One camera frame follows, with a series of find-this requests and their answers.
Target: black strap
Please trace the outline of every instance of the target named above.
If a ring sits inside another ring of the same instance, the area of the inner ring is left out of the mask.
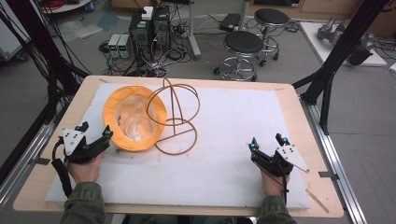
[[[64,195],[66,195],[68,198],[73,191],[69,173],[64,167],[64,163],[61,161],[61,159],[56,159],[55,161],[52,161],[51,164],[53,168],[55,168],[56,173],[58,173],[58,176],[62,182],[62,188],[64,189]]]

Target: mounting plate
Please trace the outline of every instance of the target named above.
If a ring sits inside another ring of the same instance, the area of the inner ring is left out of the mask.
[[[85,137],[85,134],[72,129],[63,129],[62,132],[64,136],[64,151],[67,156],[70,156]]]
[[[290,164],[298,167],[300,170],[309,173],[308,165],[306,165],[303,157],[300,154],[300,151],[295,145],[277,147],[276,151],[280,156],[282,156],[283,159],[285,159],[285,161],[288,161]]]

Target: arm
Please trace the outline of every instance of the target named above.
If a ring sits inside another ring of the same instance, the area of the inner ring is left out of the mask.
[[[88,164],[70,163],[69,173],[76,181],[76,187],[64,203],[61,224],[104,223],[105,206],[101,187],[96,184],[103,153]]]
[[[281,177],[268,175],[262,171],[262,187],[265,191],[266,198],[262,202],[261,215],[258,224],[295,224],[296,222],[290,216],[286,208],[282,195]]]

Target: person's left hand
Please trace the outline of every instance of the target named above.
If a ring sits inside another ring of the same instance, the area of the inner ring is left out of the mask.
[[[99,177],[99,168],[104,153],[99,154],[93,161],[86,164],[69,163],[68,171],[73,176],[76,184],[82,182],[96,182]]]

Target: power supply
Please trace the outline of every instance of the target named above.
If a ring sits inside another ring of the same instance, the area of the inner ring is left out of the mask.
[[[110,50],[111,57],[119,58],[119,50],[117,45],[119,44],[121,35],[112,35],[110,40],[108,41],[108,49]]]
[[[155,39],[157,40],[157,46],[162,47],[162,49],[171,48],[171,22],[169,16],[169,6],[163,6],[155,8],[154,16],[152,18],[154,25]]]
[[[117,44],[119,49],[120,58],[129,58],[133,54],[132,42],[130,35],[121,35],[119,43]]]
[[[139,11],[132,15],[129,34],[131,35],[134,53],[140,52],[147,60],[153,60],[151,54],[153,40],[152,22],[142,20],[142,13]]]
[[[149,46],[152,42],[151,21],[142,20],[142,13],[136,11],[131,19],[129,33],[132,41],[137,42],[137,46]]]

